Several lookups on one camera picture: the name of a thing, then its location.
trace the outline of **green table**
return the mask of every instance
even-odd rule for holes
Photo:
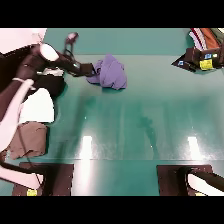
[[[211,164],[224,176],[223,73],[171,66],[193,46],[187,29],[49,28],[45,42],[62,50],[72,31],[80,35],[77,60],[112,53],[128,87],[102,89],[66,74],[47,154],[32,161],[74,163],[72,195],[158,195],[158,164]],[[11,191],[0,182],[0,195]]]

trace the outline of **cable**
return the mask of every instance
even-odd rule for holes
[[[30,167],[31,167],[31,168],[34,168],[34,166],[33,166],[32,162],[30,161],[29,157],[26,155],[28,151],[26,150],[26,147],[25,147],[25,144],[24,144],[24,141],[23,141],[23,138],[22,138],[22,133],[21,133],[21,130],[20,130],[20,126],[18,126],[17,130],[18,130],[19,139],[20,139],[22,148],[23,148],[23,150],[24,150],[24,155],[25,155],[25,157],[26,157],[26,159],[27,159],[27,161],[28,161]],[[37,177],[37,181],[38,181],[38,183],[40,184],[40,188],[41,188],[41,190],[42,190],[42,192],[43,192],[43,187],[42,187],[42,185],[41,185],[41,183],[40,183],[40,179],[39,179],[39,177],[38,177],[38,175],[37,175],[36,173],[35,173],[35,175],[36,175],[36,177]]]

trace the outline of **yellow label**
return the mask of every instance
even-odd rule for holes
[[[195,195],[196,195],[196,196],[205,196],[204,194],[199,193],[199,192],[198,192],[198,193],[195,193]]]
[[[213,69],[212,59],[200,61],[200,67],[201,67],[202,70]]]
[[[28,189],[27,196],[37,196],[37,190]]]

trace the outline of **black cloth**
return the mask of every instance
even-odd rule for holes
[[[30,90],[27,94],[27,97],[34,94],[39,88],[45,88],[46,90],[48,90],[52,98],[56,98],[64,90],[65,81],[62,76],[54,76],[51,74],[39,75],[37,80],[34,82],[33,87],[35,87],[36,90]]]

